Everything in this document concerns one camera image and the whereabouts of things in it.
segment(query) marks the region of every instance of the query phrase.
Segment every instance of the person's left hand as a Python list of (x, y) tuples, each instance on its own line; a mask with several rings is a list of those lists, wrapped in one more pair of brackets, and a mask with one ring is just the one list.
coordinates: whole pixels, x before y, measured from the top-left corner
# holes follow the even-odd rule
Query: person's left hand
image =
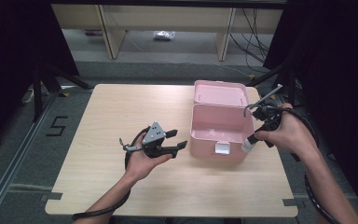
[[(138, 137), (135, 143), (137, 147), (142, 146), (142, 140), (144, 139), (145, 135), (146, 133), (143, 133)], [(130, 161), (124, 176), (127, 176), (134, 181), (144, 179), (156, 166), (162, 164), (165, 161), (168, 161), (170, 158), (172, 158), (172, 155), (166, 154), (152, 159), (146, 156), (143, 150), (134, 151), (131, 154)]]

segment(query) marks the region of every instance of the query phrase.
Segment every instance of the light wood table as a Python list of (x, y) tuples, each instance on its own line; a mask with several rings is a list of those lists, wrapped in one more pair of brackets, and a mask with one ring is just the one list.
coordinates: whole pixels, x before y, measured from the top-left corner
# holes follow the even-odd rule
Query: light wood table
[[(257, 90), (247, 88), (250, 102)], [(158, 121), (177, 136), (163, 146), (190, 140), (193, 86), (98, 85), (78, 126), (54, 185), (60, 200), (48, 200), (49, 214), (83, 212), (124, 173), (125, 151), (143, 128)], [(189, 144), (177, 158), (158, 166), (132, 188), (115, 215), (157, 217), (295, 217), (296, 206), (277, 149), (256, 144), (241, 163), (194, 158)]]

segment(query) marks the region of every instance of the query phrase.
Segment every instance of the white desk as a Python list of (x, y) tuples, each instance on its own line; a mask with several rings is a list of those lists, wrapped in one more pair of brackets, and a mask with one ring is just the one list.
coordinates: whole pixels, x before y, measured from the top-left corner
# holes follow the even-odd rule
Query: white desk
[[(256, 89), (247, 91), (255, 102)], [(193, 94), (193, 86), (98, 85), (52, 191), (62, 197), (48, 200), (46, 211), (83, 212), (119, 180), (125, 155), (119, 137), (130, 143), (157, 120), (165, 131), (179, 131), (163, 146), (190, 140)], [(297, 208), (282, 199), (293, 194), (276, 148), (257, 144), (244, 162), (232, 163), (194, 158), (187, 144), (140, 181), (115, 215), (295, 217)]]

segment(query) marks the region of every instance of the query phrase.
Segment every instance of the plastic bag on floor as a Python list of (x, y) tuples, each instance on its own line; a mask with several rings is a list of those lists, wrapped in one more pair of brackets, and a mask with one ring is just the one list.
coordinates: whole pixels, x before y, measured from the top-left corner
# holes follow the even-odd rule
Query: plastic bag on floor
[(153, 39), (155, 40), (172, 40), (175, 37), (175, 31), (155, 31)]

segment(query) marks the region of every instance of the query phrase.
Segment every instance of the open box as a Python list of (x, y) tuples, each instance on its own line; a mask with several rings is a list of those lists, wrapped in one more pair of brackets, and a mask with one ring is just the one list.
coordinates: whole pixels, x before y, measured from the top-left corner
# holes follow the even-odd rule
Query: open box
[(246, 87), (220, 81), (195, 82), (190, 153), (195, 157), (243, 161), (244, 140), (255, 132)]

